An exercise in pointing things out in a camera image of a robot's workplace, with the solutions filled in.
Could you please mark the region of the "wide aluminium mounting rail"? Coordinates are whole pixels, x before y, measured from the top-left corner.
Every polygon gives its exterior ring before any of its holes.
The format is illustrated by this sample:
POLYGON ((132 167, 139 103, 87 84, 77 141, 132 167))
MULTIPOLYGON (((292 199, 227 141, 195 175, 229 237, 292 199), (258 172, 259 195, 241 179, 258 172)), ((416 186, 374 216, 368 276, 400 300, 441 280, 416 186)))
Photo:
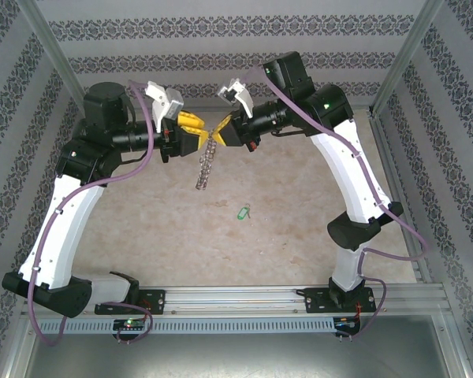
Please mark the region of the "wide aluminium mounting rail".
MULTIPOLYGON (((367 283, 374 293, 380 313, 431 314, 449 312, 451 306, 445 289, 438 283, 367 283)), ((166 292, 162 315, 254 316, 261 314, 307 313, 304 298, 296 294, 303 289, 292 286, 261 287, 147 287, 166 292)))

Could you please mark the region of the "aluminium frame post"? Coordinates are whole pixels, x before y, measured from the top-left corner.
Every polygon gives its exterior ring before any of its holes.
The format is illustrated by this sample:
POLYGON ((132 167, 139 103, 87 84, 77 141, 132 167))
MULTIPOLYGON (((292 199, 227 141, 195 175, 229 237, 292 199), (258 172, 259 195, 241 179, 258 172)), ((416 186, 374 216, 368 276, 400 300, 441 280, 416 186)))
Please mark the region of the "aluminium frame post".
POLYGON ((393 90, 400 81, 402 74, 419 48, 426 31, 429 29, 430 24, 437 16, 444 2, 445 0, 425 0, 414 24, 411 26, 410 32, 398 51, 394 62, 391 64, 389 72, 385 76, 372 105, 369 107, 369 114, 372 117, 380 114, 385 107, 393 90))
POLYGON ((52 32, 50 25, 38 7, 36 0, 16 0, 20 11, 24 14, 27 22, 36 34, 38 40, 46 51, 54 68, 58 71, 64 84, 67 86, 79 111, 84 114, 85 91, 80 84, 76 73, 65 56, 62 48, 52 32))

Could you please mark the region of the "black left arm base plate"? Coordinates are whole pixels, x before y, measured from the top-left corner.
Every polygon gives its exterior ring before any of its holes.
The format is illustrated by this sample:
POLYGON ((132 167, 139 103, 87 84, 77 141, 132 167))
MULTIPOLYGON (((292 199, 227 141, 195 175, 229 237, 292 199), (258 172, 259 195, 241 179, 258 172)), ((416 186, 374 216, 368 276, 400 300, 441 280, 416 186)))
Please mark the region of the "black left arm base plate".
POLYGON ((164 290, 139 289, 126 297, 119 305, 100 304, 95 306, 97 315, 144 315, 143 309, 152 315, 164 312, 166 292, 164 290))

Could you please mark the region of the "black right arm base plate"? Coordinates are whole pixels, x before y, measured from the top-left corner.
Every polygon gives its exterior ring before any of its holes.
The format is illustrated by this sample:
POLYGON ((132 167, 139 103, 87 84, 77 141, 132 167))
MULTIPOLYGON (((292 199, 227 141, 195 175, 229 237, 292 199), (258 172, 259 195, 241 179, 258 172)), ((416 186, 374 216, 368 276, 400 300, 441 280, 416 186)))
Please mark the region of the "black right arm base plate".
POLYGON ((370 287, 336 292, 328 287, 308 287, 296 290, 304 298, 307 313, 373 313, 376 310, 374 293, 370 287))

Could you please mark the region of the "grey sheet metal panel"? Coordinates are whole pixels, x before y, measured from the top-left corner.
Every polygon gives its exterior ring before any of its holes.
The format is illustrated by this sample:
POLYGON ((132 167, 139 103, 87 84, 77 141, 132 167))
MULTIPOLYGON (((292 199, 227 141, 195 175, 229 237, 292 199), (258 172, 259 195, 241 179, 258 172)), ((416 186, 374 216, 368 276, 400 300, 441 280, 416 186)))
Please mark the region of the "grey sheet metal panel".
POLYGON ((329 333, 108 335, 36 344, 25 378, 473 378, 429 317, 382 317, 353 341, 329 333))

